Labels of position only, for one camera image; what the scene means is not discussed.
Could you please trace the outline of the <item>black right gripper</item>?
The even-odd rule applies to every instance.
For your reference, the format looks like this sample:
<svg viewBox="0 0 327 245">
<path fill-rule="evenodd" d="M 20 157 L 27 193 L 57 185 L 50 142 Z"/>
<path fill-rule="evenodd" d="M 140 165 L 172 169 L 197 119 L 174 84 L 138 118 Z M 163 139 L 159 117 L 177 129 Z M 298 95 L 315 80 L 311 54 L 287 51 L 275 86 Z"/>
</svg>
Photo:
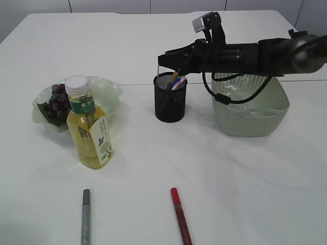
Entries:
<svg viewBox="0 0 327 245">
<path fill-rule="evenodd" d="M 222 42 L 197 39 L 193 43 L 158 56 L 158 65 L 178 72 L 180 75 L 199 74 L 201 72 L 219 73 L 219 50 Z"/>
</svg>

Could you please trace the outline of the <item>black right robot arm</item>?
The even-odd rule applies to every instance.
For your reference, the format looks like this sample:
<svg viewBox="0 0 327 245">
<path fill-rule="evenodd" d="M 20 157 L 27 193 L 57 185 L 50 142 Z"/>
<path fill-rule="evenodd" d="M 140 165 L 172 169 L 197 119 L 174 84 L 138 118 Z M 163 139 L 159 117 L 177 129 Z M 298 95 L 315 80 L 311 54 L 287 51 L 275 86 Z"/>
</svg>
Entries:
<svg viewBox="0 0 327 245">
<path fill-rule="evenodd" d="M 289 39 L 241 44 L 197 39 L 185 47 L 166 51 L 158 57 L 158 64 L 180 75 L 201 72 L 276 77 L 311 74 L 326 64 L 326 36 L 295 32 Z"/>
</svg>

